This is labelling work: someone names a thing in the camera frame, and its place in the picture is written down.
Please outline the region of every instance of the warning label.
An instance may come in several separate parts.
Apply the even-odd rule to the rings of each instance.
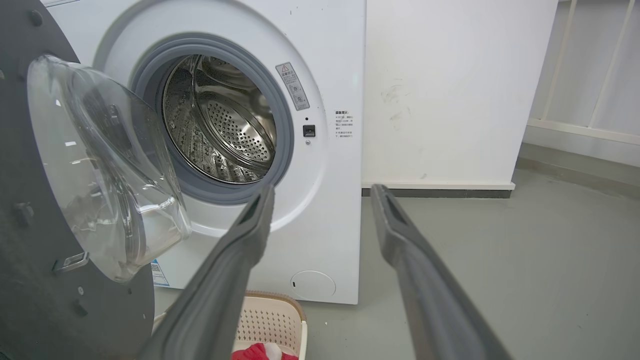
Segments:
[[[353,138],[353,116],[347,110],[336,110],[335,120],[330,128],[336,139]]]
[[[160,264],[158,264],[158,260],[151,261],[151,272],[154,275],[154,285],[169,286],[169,282],[164,277],[164,273],[162,272],[162,269],[160,269]]]
[[[287,87],[291,100],[296,106],[296,110],[300,111],[309,109],[307,95],[305,94],[305,90],[302,89],[302,84],[300,84],[300,80],[298,79],[296,72],[293,70],[291,63],[280,64],[276,66],[276,70],[280,74],[284,85]]]

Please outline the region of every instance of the laundry basket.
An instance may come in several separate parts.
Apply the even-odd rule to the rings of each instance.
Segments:
[[[307,318],[300,304],[286,295],[247,291],[233,351],[255,343],[276,343],[283,353],[304,360]]]

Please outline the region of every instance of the circular panel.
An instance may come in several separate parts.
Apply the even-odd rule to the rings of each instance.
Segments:
[[[326,274],[305,270],[291,278],[291,288],[299,297],[307,300],[328,300],[335,293],[335,282]]]

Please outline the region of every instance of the scuff mark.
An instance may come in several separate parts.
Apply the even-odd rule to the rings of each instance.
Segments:
[[[398,102],[397,88],[399,86],[400,85],[394,85],[388,88],[386,91],[381,92],[380,96],[382,96],[382,100],[387,104],[390,104],[392,102]]]
[[[389,118],[389,121],[391,121],[391,124],[393,125],[396,131],[400,130],[401,128],[401,119],[402,119],[401,111],[399,113],[393,114],[393,116]]]

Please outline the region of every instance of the white wall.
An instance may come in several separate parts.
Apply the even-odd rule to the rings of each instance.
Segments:
[[[579,0],[547,120],[587,126],[600,94],[628,0]],[[569,2],[558,4],[531,117],[540,119],[556,67]],[[640,6],[636,4],[594,128],[640,135]],[[524,142],[640,167],[640,146],[527,127]]]
[[[363,185],[511,188],[557,0],[369,0]]]

